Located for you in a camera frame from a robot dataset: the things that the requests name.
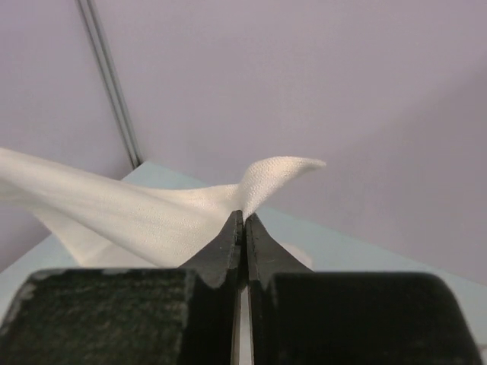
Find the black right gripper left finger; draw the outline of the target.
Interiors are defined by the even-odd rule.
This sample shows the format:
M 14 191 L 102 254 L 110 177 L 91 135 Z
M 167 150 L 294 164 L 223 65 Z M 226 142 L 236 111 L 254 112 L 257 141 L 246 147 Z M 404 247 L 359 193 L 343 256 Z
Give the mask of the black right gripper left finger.
M 178 268 L 31 274 L 1 325 L 3 364 L 236 364 L 244 220 Z

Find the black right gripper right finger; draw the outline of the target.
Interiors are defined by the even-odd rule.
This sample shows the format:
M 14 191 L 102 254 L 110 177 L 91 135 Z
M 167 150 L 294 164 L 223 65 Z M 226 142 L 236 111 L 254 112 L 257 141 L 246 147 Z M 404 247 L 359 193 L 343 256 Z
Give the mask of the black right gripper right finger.
M 245 223 L 255 364 L 480 364 L 452 290 L 421 272 L 315 272 Z

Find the white cloth napkin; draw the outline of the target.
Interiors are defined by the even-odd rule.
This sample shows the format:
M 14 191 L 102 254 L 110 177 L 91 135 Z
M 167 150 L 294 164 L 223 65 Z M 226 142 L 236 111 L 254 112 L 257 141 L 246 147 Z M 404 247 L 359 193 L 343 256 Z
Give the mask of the white cloth napkin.
M 1 198 L 28 210 L 84 267 L 177 267 L 232 212 L 249 217 L 286 183 L 323 165 L 271 157 L 251 164 L 236 184 L 150 189 L 2 149 Z

